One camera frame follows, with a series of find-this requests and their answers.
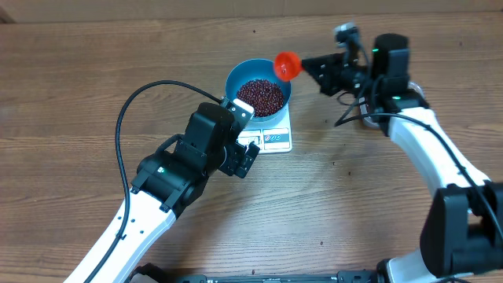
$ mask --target red beans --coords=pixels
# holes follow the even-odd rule
[[[245,83],[237,91],[237,98],[255,109],[255,117],[265,117],[280,111],[285,96],[280,86],[267,79],[256,79]]]

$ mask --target digital scale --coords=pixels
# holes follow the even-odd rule
[[[290,111],[286,105],[273,119],[248,123],[237,142],[249,145],[251,142],[260,148],[260,153],[289,153],[292,151],[292,127]]]

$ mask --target black cable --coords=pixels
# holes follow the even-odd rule
[[[139,89],[137,89],[135,92],[133,92],[132,95],[129,96],[129,98],[124,102],[124,105],[122,109],[120,109],[119,117],[117,118],[117,124],[116,124],[116,155],[117,155],[117,163],[119,164],[119,171],[120,171],[120,177],[123,181],[123,188],[124,188],[124,217],[123,217],[123,222],[120,225],[119,232],[116,234],[116,238],[110,245],[110,248],[108,248],[108,251],[103,255],[103,258],[99,262],[99,264],[96,265],[94,270],[89,274],[87,279],[84,281],[84,283],[89,283],[91,280],[93,280],[94,276],[100,271],[100,269],[103,267],[105,262],[107,261],[108,257],[112,254],[113,250],[116,248],[117,244],[119,243],[119,240],[122,238],[124,230],[126,229],[126,224],[127,224],[127,219],[129,217],[129,210],[130,210],[130,196],[129,196],[129,186],[127,184],[127,176],[126,176],[126,169],[124,168],[124,162],[123,162],[123,156],[122,153],[120,152],[120,126],[121,123],[123,122],[123,117],[124,113],[126,113],[126,109],[129,106],[129,104],[133,101],[135,97],[137,97],[142,91],[147,90],[151,87],[154,86],[159,86],[159,85],[176,85],[176,86],[183,86],[186,87],[190,90],[194,90],[199,94],[203,94],[205,97],[210,98],[213,101],[216,101],[217,103],[221,103],[222,101],[213,95],[207,93],[204,90],[200,90],[197,87],[191,86],[187,83],[182,83],[178,81],[173,81],[173,80],[160,80],[157,82],[149,83],[146,84]]]
[[[346,118],[346,116],[351,112],[351,110],[353,110],[353,108],[356,107],[356,105],[360,101],[360,98],[363,97],[363,94],[365,93],[365,89],[369,85],[369,82],[370,82],[369,80],[365,82],[358,96],[354,99],[353,103],[351,103],[351,105],[346,109],[346,112],[337,120],[336,125],[338,125],[338,123],[344,120],[344,118]]]
[[[439,133],[437,133],[436,130],[433,130],[433,128],[431,128],[430,125],[427,125],[426,123],[423,123],[423,122],[421,122],[418,119],[414,119],[414,118],[411,118],[411,117],[408,117],[408,116],[405,116],[405,115],[394,114],[394,113],[368,113],[368,114],[353,116],[353,117],[344,119],[344,120],[342,120],[340,122],[337,121],[337,123],[336,123],[335,126],[338,127],[338,126],[343,125],[345,123],[349,123],[351,121],[355,121],[355,120],[358,120],[358,119],[364,119],[366,117],[396,117],[396,118],[401,118],[401,119],[408,120],[408,121],[410,121],[412,123],[415,123],[415,124],[417,124],[419,126],[422,126],[425,130],[428,130],[430,133],[432,133],[439,140],[439,142],[442,144],[442,146],[444,147],[444,149],[447,151],[447,153],[449,154],[450,158],[456,164],[456,167],[459,169],[460,173],[466,179],[466,181],[468,182],[468,184],[470,184],[470,186],[472,187],[472,190],[474,190],[475,193],[477,194],[477,197],[482,201],[484,207],[486,208],[486,213],[489,215],[491,222],[493,223],[494,227],[497,230],[497,233],[499,234],[499,237],[503,241],[503,231],[501,230],[500,224],[499,224],[499,222],[498,222],[498,220],[496,218],[496,215],[494,214],[493,208],[490,206],[489,202],[487,201],[487,198],[480,192],[480,190],[478,189],[479,187],[477,186],[477,184],[475,183],[475,181],[473,181],[472,177],[470,177],[470,175],[466,171],[466,168],[464,168],[464,166],[461,164],[461,162],[457,159],[457,157],[454,154],[454,152],[452,151],[452,149],[449,147],[449,145],[447,145],[447,142],[442,138],[442,136]]]
[[[156,150],[156,153],[161,153],[163,152],[164,150],[166,150],[168,147],[170,147],[170,145],[173,145],[174,142],[176,142],[177,140],[179,139],[182,139],[183,138],[183,134],[176,134],[174,136],[172,136],[171,138],[168,138],[166,141],[164,141],[161,145],[159,145],[159,147],[157,148]]]
[[[337,102],[339,102],[340,105],[346,105],[346,106],[351,106],[351,104],[349,103],[346,103],[344,101],[342,101],[340,98],[343,97],[344,95],[346,94],[351,94],[351,92],[349,91],[344,91],[343,93],[339,94],[339,96],[337,96],[336,100]],[[356,106],[360,106],[360,105],[364,105],[365,104],[365,101],[362,101],[362,102],[359,102],[358,104],[356,104]]]
[[[460,278],[455,278],[455,277],[444,278],[440,281],[437,281],[437,283],[448,283],[448,282],[470,283],[470,281],[466,281],[466,280],[463,280]]]

